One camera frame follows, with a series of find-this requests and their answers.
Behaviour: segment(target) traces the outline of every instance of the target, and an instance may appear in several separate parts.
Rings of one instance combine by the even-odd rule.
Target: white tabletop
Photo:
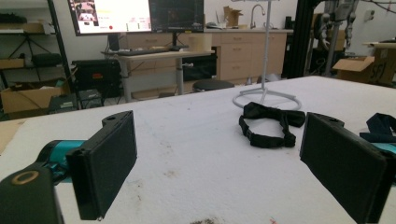
[[[266,84],[295,94],[302,110],[340,119],[353,133],[380,112],[396,116],[396,90],[302,77]],[[296,147],[251,147],[238,125],[242,109],[232,98],[247,86],[26,120],[0,157],[0,179],[32,163],[51,140],[88,139],[109,115],[134,111],[138,158],[101,223],[215,224],[354,223],[308,167],[299,151],[304,127],[290,127]],[[241,103],[260,95],[238,98]],[[267,96],[266,105],[283,99]],[[255,133],[281,136],[273,120],[249,123]],[[71,183],[56,187],[66,223],[83,223]],[[380,223],[395,223],[396,190],[391,189]]]

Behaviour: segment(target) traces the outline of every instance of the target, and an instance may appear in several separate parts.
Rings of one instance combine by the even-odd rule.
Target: monitor
[[[150,32],[149,0],[67,0],[76,35]]]
[[[201,33],[204,0],[148,0],[153,33]]]

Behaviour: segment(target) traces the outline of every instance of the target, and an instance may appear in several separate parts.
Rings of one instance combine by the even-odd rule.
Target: faucet
[[[262,8],[262,15],[265,15],[265,11],[264,8],[262,7],[262,5],[257,4],[256,6],[253,7],[253,9],[251,9],[251,21],[250,21],[250,29],[253,29],[254,27],[256,27],[256,22],[253,21],[253,14],[254,14],[254,8],[256,7],[261,7]]]

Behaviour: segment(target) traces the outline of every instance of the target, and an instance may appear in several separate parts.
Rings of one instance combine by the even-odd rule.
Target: white metal stand
[[[302,103],[296,98],[296,96],[289,95],[289,94],[282,93],[282,92],[269,91],[268,88],[265,87],[265,77],[266,77],[267,63],[268,63],[268,44],[269,44],[269,34],[270,34],[270,24],[271,24],[271,22],[270,22],[270,20],[271,20],[271,3],[275,0],[261,0],[261,1],[268,2],[267,21],[266,21],[267,25],[265,26],[265,52],[264,52],[264,67],[263,67],[263,71],[262,71],[262,86],[260,88],[256,88],[253,90],[240,91],[239,95],[236,95],[233,98],[233,103],[239,107],[244,107],[243,105],[236,102],[236,99],[238,97],[247,95],[247,94],[261,94],[262,98],[260,100],[260,104],[263,105],[265,96],[267,94],[271,94],[271,95],[284,97],[284,98],[294,101],[297,104],[297,106],[295,106],[292,109],[298,110],[301,108]]]

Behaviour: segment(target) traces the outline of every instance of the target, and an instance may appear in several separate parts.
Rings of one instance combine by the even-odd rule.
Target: black stool
[[[228,81],[222,80],[215,80],[215,79],[203,79],[195,82],[192,85],[192,90],[194,92],[200,91],[215,91],[215,90],[222,90],[234,87],[233,83]]]

